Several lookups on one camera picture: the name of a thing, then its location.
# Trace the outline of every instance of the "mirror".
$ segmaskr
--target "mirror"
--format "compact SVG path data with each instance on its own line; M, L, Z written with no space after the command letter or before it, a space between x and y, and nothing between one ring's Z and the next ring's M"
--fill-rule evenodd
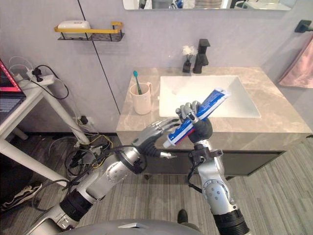
M123 0L126 10L246 9L289 11L296 0Z

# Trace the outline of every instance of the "blue toothpaste tube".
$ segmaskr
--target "blue toothpaste tube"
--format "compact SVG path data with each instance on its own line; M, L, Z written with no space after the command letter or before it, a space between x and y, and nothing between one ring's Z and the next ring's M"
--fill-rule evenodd
M220 104L222 104L230 93L221 89L215 88L214 91L204 100L199 107L197 117L200 120L206 119ZM194 131L193 124L189 119L184 121L175 131L168 135L167 141L164 142L163 147L168 148L171 145L176 145L185 137L189 136Z

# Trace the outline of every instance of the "white cup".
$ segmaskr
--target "white cup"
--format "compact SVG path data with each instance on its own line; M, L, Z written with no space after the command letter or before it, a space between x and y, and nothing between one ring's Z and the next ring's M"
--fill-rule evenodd
M142 94L138 94L138 88L136 83L130 87L129 92L132 95L132 100L136 113L144 115L151 111L152 84L150 82L140 82L139 84Z

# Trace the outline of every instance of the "wood floor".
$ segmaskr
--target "wood floor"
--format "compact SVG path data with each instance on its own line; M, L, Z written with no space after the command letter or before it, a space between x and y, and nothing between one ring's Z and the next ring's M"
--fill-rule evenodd
M72 150L70 141L47 150L52 137L32 136L16 146L65 175L64 159ZM39 175L34 179L43 180ZM196 176L194 182L200 184ZM236 177L230 184L247 225L255 235L313 234L313 139L306 139L249 177ZM63 198L58 185L45 189L39 206L48 208ZM202 195L185 184L185 176L133 175L118 184L96 204L79 226L122 218L148 218L176 221L180 209L186 209L189 222L206 235L217 235L209 206ZM1 216L1 234L22 234L40 214L24 206Z

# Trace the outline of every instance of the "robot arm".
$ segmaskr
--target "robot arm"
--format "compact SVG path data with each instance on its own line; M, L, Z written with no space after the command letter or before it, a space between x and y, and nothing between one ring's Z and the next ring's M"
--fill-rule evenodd
M192 105L187 103L176 110L182 121L185 118L190 119L195 128L195 132L189 136L194 143L194 150L189 155L193 167L188 175L188 184L203 194L211 207L211 213L221 235L249 235L251 234L249 228L224 177L223 151L210 149L208 139L213 133L212 125L208 119L202 121L197 118L195 113L198 106L199 103L195 101ZM201 178L202 188L189 182L196 168Z
M178 119L158 121L145 128L133 145L121 146L103 159L103 164L92 169L62 202L41 215L25 235L54 235L75 228L80 219L113 186L131 173L141 173L141 154L171 158L172 155L154 147L156 140L170 128L179 125Z

